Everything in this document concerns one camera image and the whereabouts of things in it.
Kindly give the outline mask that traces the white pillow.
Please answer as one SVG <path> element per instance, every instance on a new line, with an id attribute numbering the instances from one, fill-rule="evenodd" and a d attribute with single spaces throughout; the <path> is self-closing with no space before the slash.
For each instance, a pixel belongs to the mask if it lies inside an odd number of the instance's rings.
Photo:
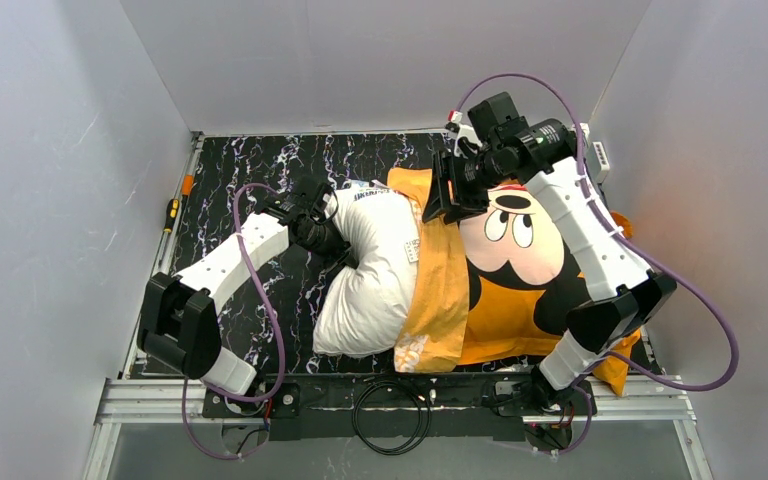
<path id="1" fill-rule="evenodd" d="M 333 221 L 355 267 L 337 270 L 320 308 L 313 351 L 362 358 L 393 348 L 413 300 L 419 232 L 411 201 L 354 181 L 336 192 Z"/>

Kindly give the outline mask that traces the orange printed pillowcase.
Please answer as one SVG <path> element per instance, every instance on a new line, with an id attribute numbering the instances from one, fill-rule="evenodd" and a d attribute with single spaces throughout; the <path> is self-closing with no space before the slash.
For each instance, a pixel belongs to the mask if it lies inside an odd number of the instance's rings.
<path id="1" fill-rule="evenodd" d="M 548 355 L 585 279 L 545 209 L 523 186 L 492 189 L 486 213 L 419 224 L 413 300 L 397 338 L 400 373 L 445 373 Z"/>

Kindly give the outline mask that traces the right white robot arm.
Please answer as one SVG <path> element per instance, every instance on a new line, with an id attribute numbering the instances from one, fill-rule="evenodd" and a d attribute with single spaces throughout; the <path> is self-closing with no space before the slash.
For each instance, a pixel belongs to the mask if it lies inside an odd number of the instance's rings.
<path id="1" fill-rule="evenodd" d="M 452 110 L 445 128 L 453 145 L 434 158 L 423 221 L 459 228 L 472 286 L 547 287 L 571 267 L 583 277 L 586 298 L 531 373 L 536 392 L 567 390 L 676 284 L 625 244 L 587 174 L 580 124 L 532 123 L 503 92 Z"/>

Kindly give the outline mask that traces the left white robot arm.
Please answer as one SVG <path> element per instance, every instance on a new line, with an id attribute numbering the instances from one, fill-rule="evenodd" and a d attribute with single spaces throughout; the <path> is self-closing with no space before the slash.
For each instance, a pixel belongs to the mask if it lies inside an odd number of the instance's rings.
<path id="1" fill-rule="evenodd" d="M 250 214 L 234 214 L 233 233 L 209 254 L 173 275 L 158 272 L 149 279 L 138 349 L 228 399 L 256 403 L 272 398 L 284 381 L 286 350 L 258 271 L 293 246 L 330 267 L 350 264 L 350 244 L 334 222 L 338 211 L 336 190 L 327 182 L 306 177 L 285 193 L 268 189 Z M 255 367 L 223 346 L 219 330 L 225 304 L 247 282 L 258 291 L 278 347 L 277 377 L 261 395 L 253 390 Z"/>

